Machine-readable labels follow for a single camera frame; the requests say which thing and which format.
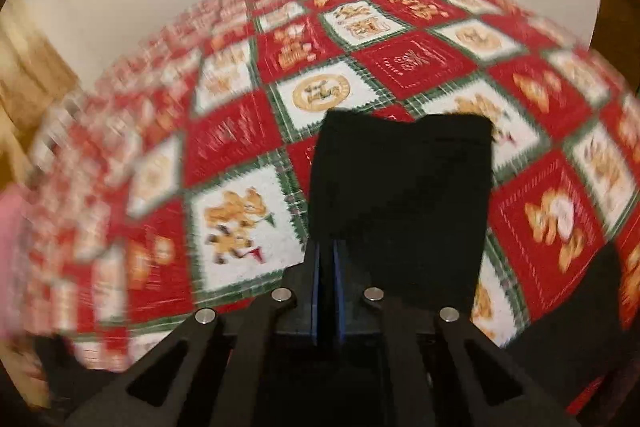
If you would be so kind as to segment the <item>black pants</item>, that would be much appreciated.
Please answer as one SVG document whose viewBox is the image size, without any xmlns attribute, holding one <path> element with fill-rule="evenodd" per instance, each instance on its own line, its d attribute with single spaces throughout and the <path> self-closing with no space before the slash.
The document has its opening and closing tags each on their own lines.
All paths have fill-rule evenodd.
<svg viewBox="0 0 640 427">
<path fill-rule="evenodd" d="M 409 306 L 470 312 L 492 185 L 491 121 L 393 121 L 331 110 L 311 164 L 309 232 L 345 241 L 374 285 Z"/>
</svg>

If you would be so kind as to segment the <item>dark dotted clothing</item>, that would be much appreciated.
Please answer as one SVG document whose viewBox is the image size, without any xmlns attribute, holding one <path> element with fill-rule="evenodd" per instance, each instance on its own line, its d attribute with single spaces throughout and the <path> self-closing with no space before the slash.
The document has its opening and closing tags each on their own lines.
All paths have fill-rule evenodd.
<svg viewBox="0 0 640 427">
<path fill-rule="evenodd" d="M 620 255 L 607 243 L 570 297 L 506 346 L 516 364 L 562 407 L 625 360 L 639 338 L 634 326 L 620 321 L 620 283 Z"/>
</svg>

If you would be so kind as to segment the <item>red patchwork bedspread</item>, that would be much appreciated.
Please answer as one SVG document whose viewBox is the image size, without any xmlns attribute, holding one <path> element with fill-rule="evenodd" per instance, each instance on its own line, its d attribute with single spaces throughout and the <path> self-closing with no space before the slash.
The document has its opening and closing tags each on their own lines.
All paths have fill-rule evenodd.
<svg viewBox="0 0 640 427">
<path fill-rule="evenodd" d="M 269 291 L 311 208 L 378 208 L 508 345 L 570 302 L 577 349 L 639 316 L 639 103 L 512 0 L 202 0 L 42 128 L 21 324 L 93 369 Z"/>
</svg>

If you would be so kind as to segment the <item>pink folded blanket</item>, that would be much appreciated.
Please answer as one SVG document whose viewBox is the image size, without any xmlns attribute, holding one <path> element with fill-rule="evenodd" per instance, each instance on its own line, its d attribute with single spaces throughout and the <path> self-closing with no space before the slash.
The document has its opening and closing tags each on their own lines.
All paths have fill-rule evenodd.
<svg viewBox="0 0 640 427">
<path fill-rule="evenodd" d="M 1 339 L 21 328 L 29 236 L 29 189 L 11 183 L 1 192 Z"/>
</svg>

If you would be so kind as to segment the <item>beige curtain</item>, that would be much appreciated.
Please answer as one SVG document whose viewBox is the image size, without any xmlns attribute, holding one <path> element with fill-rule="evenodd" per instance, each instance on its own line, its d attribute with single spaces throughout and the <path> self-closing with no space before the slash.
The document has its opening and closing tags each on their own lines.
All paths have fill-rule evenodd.
<svg viewBox="0 0 640 427">
<path fill-rule="evenodd" d="M 1 9 L 1 185 L 23 182 L 29 147 L 51 104 L 78 77 L 32 20 L 23 0 Z"/>
</svg>

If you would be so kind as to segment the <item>brown wooden dresser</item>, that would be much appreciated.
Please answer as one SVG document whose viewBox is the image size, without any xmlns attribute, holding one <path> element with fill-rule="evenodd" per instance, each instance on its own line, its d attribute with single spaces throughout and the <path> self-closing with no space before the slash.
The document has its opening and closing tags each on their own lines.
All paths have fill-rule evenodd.
<svg viewBox="0 0 640 427">
<path fill-rule="evenodd" d="M 591 47 L 639 94 L 639 0 L 600 0 Z"/>
</svg>

